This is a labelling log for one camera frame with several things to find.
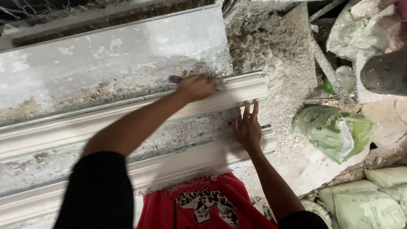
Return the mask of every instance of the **white cornice molding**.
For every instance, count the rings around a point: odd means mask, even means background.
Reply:
[[[270,127],[262,129],[260,145],[264,154],[274,152],[275,136]],[[132,163],[127,170],[133,189],[138,192],[249,159],[240,144],[227,138]],[[56,212],[66,185],[64,181],[0,198],[0,227]]]
[[[174,121],[237,107],[245,100],[264,99],[267,95],[267,83],[262,72],[247,73],[223,81],[225,92],[217,92],[205,100],[190,103],[168,120]],[[158,99],[159,97],[102,110],[92,108],[91,112],[71,112],[76,115],[70,117],[59,115],[58,119],[43,123],[36,120],[38,124],[30,126],[0,128],[7,129],[0,132],[0,161],[87,140],[125,114]]]

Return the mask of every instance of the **black sleeve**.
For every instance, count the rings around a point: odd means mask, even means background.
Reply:
[[[133,229],[133,205],[125,158],[94,153],[74,166],[54,229]]]
[[[285,217],[278,224],[278,229],[294,228],[328,229],[328,226],[319,215],[310,211],[298,211]]]

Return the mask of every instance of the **hand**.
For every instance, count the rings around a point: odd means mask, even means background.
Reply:
[[[203,100],[216,91],[216,78],[205,74],[190,75],[183,78],[177,91],[182,94],[188,103]]]
[[[242,121],[239,122],[237,118],[233,123],[233,136],[243,148],[248,152],[261,150],[261,127],[257,121],[258,114],[258,99],[253,100],[254,108],[253,113],[250,114],[250,103],[245,101],[245,111],[243,112]]]

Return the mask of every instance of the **cement bag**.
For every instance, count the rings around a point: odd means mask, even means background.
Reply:
[[[407,184],[394,186],[390,188],[384,188],[380,191],[386,193],[390,197],[392,197],[397,203],[400,205],[401,209],[404,212],[404,216],[406,217],[407,223],[407,204],[406,204],[406,196],[407,196]]]
[[[334,162],[341,164],[362,152],[373,139],[373,125],[364,115],[340,108],[313,105],[291,123],[291,132],[309,142]]]
[[[301,203],[304,206],[306,211],[311,211],[311,212],[319,215],[324,220],[324,222],[326,223],[328,228],[332,229],[331,218],[329,217],[328,212],[323,207],[321,207],[321,205],[319,205],[315,202],[309,201],[309,200],[301,200]]]
[[[404,212],[389,195],[379,191],[334,194],[336,218],[341,229],[402,229]]]
[[[366,178],[381,188],[407,184],[407,167],[365,170]]]
[[[351,194],[365,191],[377,191],[380,187],[370,181],[361,180],[342,185],[327,187],[319,191],[319,199],[329,208],[329,212],[335,215],[334,194]]]

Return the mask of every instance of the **red t-shirt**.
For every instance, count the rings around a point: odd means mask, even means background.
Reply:
[[[271,228],[252,206],[245,185],[231,172],[204,176],[144,196],[137,229]]]

